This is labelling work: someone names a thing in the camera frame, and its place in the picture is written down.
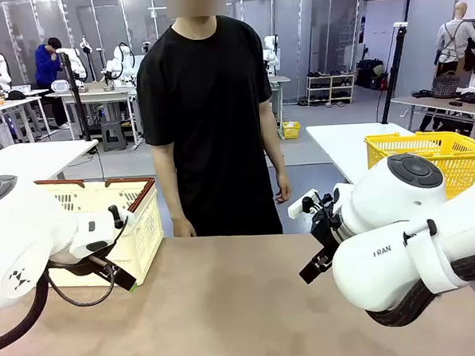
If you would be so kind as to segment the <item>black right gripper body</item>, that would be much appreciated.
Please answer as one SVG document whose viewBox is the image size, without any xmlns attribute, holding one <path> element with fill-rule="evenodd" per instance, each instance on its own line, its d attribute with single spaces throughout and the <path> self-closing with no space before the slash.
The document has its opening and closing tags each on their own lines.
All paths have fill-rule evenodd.
<svg viewBox="0 0 475 356">
<path fill-rule="evenodd" d="M 312 215 L 310 233 L 321 243 L 324 254 L 335 253 L 342 242 L 338 232 L 341 221 L 337 215 L 333 214 L 333 207 L 333 197 L 330 194 L 326 194 L 310 206 Z"/>
</svg>

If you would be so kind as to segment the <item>person's left hand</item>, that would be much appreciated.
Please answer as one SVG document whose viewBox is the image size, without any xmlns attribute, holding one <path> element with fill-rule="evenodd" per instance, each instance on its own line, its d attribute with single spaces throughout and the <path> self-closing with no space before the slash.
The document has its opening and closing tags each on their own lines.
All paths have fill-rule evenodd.
<svg viewBox="0 0 475 356">
<path fill-rule="evenodd" d="M 289 177 L 286 172 L 277 172 L 276 175 L 278 192 L 275 196 L 275 201 L 278 205 L 284 204 L 286 201 L 290 200 L 292 194 L 292 188 L 290 185 Z"/>
</svg>

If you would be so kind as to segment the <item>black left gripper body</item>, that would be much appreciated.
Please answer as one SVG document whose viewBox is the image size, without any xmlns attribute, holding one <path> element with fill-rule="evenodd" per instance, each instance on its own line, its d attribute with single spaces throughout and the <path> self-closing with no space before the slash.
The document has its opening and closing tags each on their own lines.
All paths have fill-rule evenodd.
<svg viewBox="0 0 475 356">
<path fill-rule="evenodd" d="M 49 261 L 49 267 L 52 269 L 62 268 L 75 275 L 88 275 L 90 273 L 111 273 L 111 266 L 103 258 L 90 255 L 83 258 L 76 264 L 65 264 L 61 262 Z"/>
</svg>

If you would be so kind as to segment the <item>person's right hand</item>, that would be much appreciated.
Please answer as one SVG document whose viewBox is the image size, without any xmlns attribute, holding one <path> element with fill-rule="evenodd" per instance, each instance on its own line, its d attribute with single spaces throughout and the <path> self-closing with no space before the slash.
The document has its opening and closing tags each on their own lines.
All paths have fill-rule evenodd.
<svg viewBox="0 0 475 356">
<path fill-rule="evenodd" d="M 174 237 L 195 237 L 197 235 L 191 222 L 186 217 L 178 217 L 172 220 Z"/>
</svg>

